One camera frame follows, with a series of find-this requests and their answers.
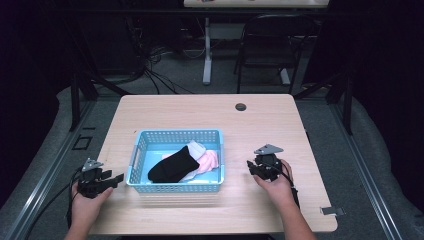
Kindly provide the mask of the white table leg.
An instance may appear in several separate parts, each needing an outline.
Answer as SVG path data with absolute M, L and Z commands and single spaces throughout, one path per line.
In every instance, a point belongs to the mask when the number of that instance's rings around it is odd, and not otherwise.
M 212 58 L 211 58 L 210 22 L 208 18 L 205 19 L 204 40 L 205 40 L 205 61 L 204 61 L 202 82 L 204 85 L 210 85 Z

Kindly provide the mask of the white sock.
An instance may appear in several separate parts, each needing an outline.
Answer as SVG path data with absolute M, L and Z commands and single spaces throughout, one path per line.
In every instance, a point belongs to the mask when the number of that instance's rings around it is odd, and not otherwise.
M 187 144 L 190 156 L 199 164 L 199 167 L 186 174 L 182 181 L 193 179 L 197 174 L 203 173 L 205 170 L 205 160 L 207 149 L 200 143 L 192 140 Z

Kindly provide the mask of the person's left hand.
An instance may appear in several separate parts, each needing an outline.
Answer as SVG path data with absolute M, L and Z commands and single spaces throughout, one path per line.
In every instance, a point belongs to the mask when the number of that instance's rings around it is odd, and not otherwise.
M 78 192 L 78 184 L 72 186 L 72 227 L 85 227 L 90 229 L 100 212 L 102 205 L 113 193 L 109 187 L 95 198 L 87 198 Z

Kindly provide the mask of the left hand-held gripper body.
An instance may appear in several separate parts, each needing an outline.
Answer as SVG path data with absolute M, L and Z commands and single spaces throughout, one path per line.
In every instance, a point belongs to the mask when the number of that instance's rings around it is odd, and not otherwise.
M 97 160 L 88 158 L 81 169 L 81 175 L 78 180 L 77 191 L 87 198 L 95 198 L 106 189 L 101 180 L 103 164 Z

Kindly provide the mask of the aluminium frame rail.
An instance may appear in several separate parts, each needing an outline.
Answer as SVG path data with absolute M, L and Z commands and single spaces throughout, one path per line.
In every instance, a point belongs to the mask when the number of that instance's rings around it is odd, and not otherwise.
M 376 182 L 365 162 L 365 158 L 352 134 L 349 134 L 342 122 L 342 112 L 337 105 L 330 104 L 329 109 L 346 141 L 352 155 L 357 174 L 372 205 L 375 215 L 387 240 L 404 240 Z
M 23 239 L 46 201 L 66 154 L 96 102 L 83 104 L 80 120 L 70 131 L 71 106 L 61 103 L 52 129 L 6 204 L 0 209 L 0 240 Z

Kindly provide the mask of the black metal stand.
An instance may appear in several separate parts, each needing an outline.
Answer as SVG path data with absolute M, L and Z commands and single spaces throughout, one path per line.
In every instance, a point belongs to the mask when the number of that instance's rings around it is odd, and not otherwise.
M 102 77 L 92 57 L 91 51 L 77 20 L 64 20 L 73 54 L 73 77 L 71 80 L 72 123 L 70 130 L 74 131 L 81 121 L 80 94 L 88 101 L 96 101 L 99 93 L 94 84 L 98 83 L 119 96 L 129 95 L 129 92 Z
M 337 73 L 322 82 L 315 83 L 306 90 L 295 94 L 294 98 L 296 100 L 303 99 L 327 85 L 330 86 L 329 92 L 325 96 L 328 104 L 337 104 L 343 97 L 342 125 L 346 132 L 352 135 L 353 74 L 351 72 Z

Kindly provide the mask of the pink sock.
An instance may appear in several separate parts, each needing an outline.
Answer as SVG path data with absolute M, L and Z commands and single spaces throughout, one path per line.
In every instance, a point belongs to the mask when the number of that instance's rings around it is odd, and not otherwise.
M 213 170 L 219 166 L 217 153 L 207 150 L 205 160 L 205 170 L 203 173 Z M 190 156 L 187 148 L 167 156 L 161 161 L 161 169 L 171 177 L 176 175 L 185 176 L 189 172 L 197 169 L 199 164 Z

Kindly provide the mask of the person's right hand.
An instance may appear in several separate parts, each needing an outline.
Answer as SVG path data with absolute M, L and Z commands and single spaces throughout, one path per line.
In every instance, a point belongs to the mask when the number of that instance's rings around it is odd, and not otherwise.
M 253 179 L 266 191 L 269 198 L 278 209 L 285 210 L 294 208 L 298 210 L 298 206 L 293 198 L 291 183 L 287 179 L 287 177 L 289 177 L 290 180 L 293 180 L 291 166 L 283 159 L 281 159 L 281 162 L 283 165 L 283 175 L 279 175 L 276 180 L 268 182 L 257 175 L 254 175 Z

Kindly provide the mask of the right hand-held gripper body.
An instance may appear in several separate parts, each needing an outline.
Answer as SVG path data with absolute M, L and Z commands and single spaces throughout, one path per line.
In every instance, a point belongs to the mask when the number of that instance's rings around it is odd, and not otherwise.
M 283 149 L 271 144 L 266 144 L 254 151 L 256 154 L 254 163 L 268 171 L 270 181 L 276 180 L 282 173 L 282 163 L 276 156 L 279 152 L 283 152 Z

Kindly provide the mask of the grey tape piece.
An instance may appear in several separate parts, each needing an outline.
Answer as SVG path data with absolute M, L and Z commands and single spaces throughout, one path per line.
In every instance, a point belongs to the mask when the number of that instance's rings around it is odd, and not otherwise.
M 346 214 L 346 212 L 344 211 L 343 208 L 341 208 L 341 207 L 334 207 L 334 206 L 322 207 L 321 208 L 321 213 L 323 215 L 332 215 L 332 216 L 343 216 L 343 215 Z

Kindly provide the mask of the blue plastic basket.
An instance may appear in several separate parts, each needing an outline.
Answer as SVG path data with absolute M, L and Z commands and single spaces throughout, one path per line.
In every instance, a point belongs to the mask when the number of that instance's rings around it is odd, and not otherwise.
M 191 140 L 217 153 L 218 167 L 179 183 L 153 183 L 148 172 L 164 155 L 172 155 Z M 218 192 L 225 178 L 223 134 L 219 129 L 148 129 L 135 141 L 126 184 L 139 193 Z

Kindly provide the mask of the black folding chair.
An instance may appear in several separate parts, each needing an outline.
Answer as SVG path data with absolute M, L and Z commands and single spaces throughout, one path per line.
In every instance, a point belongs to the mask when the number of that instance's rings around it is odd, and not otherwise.
M 304 42 L 316 27 L 311 17 L 300 14 L 262 14 L 243 27 L 234 73 L 241 91 L 242 69 L 292 69 L 292 91 Z

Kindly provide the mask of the black sock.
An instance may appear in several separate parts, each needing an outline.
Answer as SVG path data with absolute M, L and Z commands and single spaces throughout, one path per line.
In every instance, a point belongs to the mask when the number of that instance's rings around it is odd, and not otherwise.
M 187 146 L 158 162 L 149 172 L 148 179 L 153 183 L 178 183 L 200 164 L 190 155 Z

